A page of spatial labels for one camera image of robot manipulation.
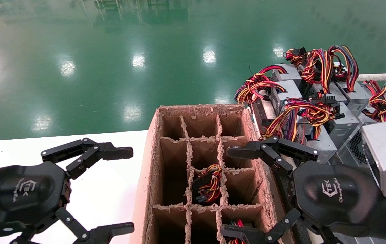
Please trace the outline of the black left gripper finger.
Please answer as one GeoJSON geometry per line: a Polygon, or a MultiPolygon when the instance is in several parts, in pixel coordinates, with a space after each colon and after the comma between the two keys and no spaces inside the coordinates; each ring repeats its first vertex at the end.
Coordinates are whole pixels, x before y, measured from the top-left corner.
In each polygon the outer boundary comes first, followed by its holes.
{"type": "MultiPolygon", "coordinates": [[[[14,221],[22,221],[21,214],[35,214],[32,210],[18,207],[8,210],[12,214],[14,221]]],[[[125,222],[119,224],[98,226],[90,231],[86,230],[80,222],[66,210],[65,207],[59,207],[52,215],[56,220],[60,220],[76,237],[77,239],[72,244],[109,244],[113,237],[118,235],[126,235],[134,232],[134,223],[125,222]]],[[[32,237],[37,233],[37,227],[25,227],[21,235],[15,238],[10,244],[40,244],[32,242],[32,237]]]]}
{"type": "Polygon", "coordinates": [[[44,162],[54,164],[77,157],[66,167],[69,179],[77,179],[99,160],[130,159],[134,156],[131,147],[116,148],[111,142],[97,143],[89,138],[75,140],[41,152],[44,162]]]}

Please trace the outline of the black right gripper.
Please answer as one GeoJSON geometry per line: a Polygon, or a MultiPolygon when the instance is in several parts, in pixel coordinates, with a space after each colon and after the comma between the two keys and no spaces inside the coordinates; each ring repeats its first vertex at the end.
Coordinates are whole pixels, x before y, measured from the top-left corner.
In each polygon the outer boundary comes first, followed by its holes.
{"type": "Polygon", "coordinates": [[[246,244],[276,244],[297,222],[317,234],[325,244],[341,244],[333,232],[352,237],[386,240],[386,197],[373,175],[348,165],[322,165],[318,151],[281,137],[249,141],[245,146],[227,148],[233,159],[262,159],[282,176],[293,171],[297,208],[290,210],[268,232],[255,228],[224,224],[225,237],[238,238],[246,244]],[[281,155],[305,162],[293,171],[281,155]]]}

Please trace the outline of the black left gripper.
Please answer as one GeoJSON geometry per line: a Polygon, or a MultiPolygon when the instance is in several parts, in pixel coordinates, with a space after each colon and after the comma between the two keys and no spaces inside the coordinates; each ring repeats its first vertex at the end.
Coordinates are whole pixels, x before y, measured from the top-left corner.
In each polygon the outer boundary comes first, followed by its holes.
{"type": "Polygon", "coordinates": [[[41,233],[69,203],[70,181],[52,162],[0,168],[0,237],[17,232],[41,233]]]}

